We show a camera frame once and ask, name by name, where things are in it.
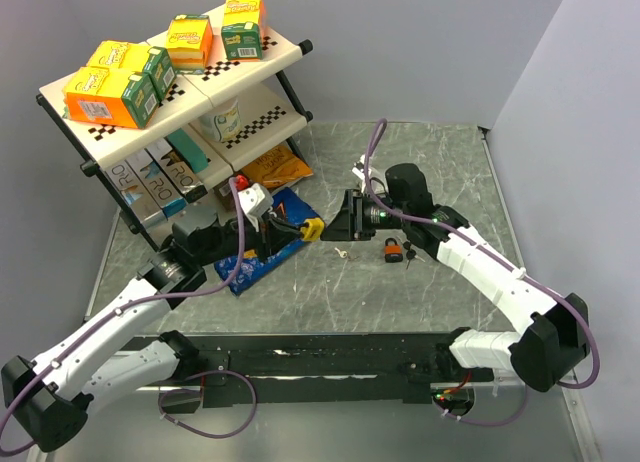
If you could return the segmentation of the silver yellow padlock keys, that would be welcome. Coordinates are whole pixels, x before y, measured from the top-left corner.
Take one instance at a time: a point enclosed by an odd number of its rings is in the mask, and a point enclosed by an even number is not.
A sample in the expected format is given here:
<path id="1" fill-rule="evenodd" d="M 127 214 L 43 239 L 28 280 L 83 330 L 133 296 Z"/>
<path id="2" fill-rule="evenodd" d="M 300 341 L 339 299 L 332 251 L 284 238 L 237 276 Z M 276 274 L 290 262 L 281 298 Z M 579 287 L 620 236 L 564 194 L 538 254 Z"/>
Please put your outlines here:
<path id="1" fill-rule="evenodd" d="M 359 259 L 359 256 L 353 255 L 350 252 L 348 252 L 347 250 L 342 250 L 342 249 L 340 249 L 338 247 L 335 247 L 334 250 L 337 253 L 337 255 L 343 260 L 356 261 L 356 260 Z"/>

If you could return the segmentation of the yellow padlock with key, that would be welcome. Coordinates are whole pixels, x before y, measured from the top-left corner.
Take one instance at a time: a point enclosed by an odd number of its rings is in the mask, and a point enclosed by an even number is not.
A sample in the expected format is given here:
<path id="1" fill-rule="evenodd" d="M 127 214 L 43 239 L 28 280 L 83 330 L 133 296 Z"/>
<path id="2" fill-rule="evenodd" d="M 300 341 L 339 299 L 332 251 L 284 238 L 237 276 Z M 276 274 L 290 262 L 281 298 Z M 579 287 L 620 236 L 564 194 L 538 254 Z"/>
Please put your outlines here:
<path id="1" fill-rule="evenodd" d="M 315 242 L 322 235 L 325 223 L 320 217 L 307 218 L 298 226 L 300 239 L 303 242 Z"/>

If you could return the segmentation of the orange padlock with keys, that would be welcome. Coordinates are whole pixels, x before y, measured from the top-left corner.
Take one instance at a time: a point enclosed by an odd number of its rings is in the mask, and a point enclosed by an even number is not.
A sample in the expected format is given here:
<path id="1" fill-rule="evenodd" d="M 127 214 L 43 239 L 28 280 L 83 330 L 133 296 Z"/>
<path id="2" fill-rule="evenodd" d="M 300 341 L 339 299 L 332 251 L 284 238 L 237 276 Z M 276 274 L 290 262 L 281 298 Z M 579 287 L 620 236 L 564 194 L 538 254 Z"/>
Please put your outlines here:
<path id="1" fill-rule="evenodd" d="M 384 242 L 384 261 L 386 263 L 400 263 L 404 259 L 403 248 L 393 237 Z"/>

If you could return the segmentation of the orange padlock key bunch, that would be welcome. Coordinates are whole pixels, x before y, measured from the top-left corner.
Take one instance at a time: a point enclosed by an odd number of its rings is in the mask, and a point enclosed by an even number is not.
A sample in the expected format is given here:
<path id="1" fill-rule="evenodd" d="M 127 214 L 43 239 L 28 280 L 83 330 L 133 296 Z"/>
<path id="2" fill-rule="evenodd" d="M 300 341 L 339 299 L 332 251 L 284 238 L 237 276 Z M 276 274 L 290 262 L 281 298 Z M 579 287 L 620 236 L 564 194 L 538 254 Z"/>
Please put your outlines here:
<path id="1" fill-rule="evenodd" d="M 406 267 L 405 269 L 408 270 L 411 263 L 414 261 L 419 261 L 419 262 L 424 262 L 425 259 L 423 257 L 421 257 L 416 249 L 414 248 L 414 246 L 409 242 L 409 241 L 405 241 L 402 244 L 403 248 L 405 249 L 405 258 L 406 258 Z"/>

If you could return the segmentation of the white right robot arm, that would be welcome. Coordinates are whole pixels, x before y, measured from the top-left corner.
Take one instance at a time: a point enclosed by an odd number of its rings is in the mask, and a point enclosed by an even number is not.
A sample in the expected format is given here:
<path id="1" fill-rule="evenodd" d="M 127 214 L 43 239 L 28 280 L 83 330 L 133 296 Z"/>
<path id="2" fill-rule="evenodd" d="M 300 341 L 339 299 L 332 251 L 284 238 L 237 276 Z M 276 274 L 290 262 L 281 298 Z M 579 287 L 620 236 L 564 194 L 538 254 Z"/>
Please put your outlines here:
<path id="1" fill-rule="evenodd" d="M 324 241 L 368 241 L 379 230 L 401 230 L 408 242 L 452 269 L 509 320 L 512 330 L 458 328 L 441 340 L 438 372 L 459 380 L 470 369 L 515 373 L 528 387 L 546 392 L 590 352 L 586 303 L 576 294 L 555 300 L 525 279 L 455 209 L 436 204 L 426 178 L 411 163 L 392 166 L 376 201 L 346 190 L 340 210 L 324 229 Z"/>

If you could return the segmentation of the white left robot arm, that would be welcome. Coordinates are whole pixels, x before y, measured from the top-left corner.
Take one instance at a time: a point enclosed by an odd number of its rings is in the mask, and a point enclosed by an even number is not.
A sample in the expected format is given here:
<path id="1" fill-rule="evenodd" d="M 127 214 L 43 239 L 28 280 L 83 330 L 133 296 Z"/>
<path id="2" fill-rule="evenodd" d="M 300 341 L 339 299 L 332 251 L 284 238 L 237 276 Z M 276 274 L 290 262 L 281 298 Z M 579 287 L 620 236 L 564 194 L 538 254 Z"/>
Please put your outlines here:
<path id="1" fill-rule="evenodd" d="M 320 220 L 291 222 L 273 208 L 242 209 L 226 223 L 211 207 L 188 208 L 162 249 L 98 314 L 33 359 L 16 356 L 4 365 L 5 416 L 20 424 L 32 444 L 52 452 L 127 392 L 164 380 L 191 381 L 199 351 L 178 331 L 161 334 L 131 356 L 112 357 L 141 328 L 204 295 L 205 266 L 228 257 L 241 260 L 248 250 L 266 260 L 293 240 L 315 239 L 323 228 Z"/>

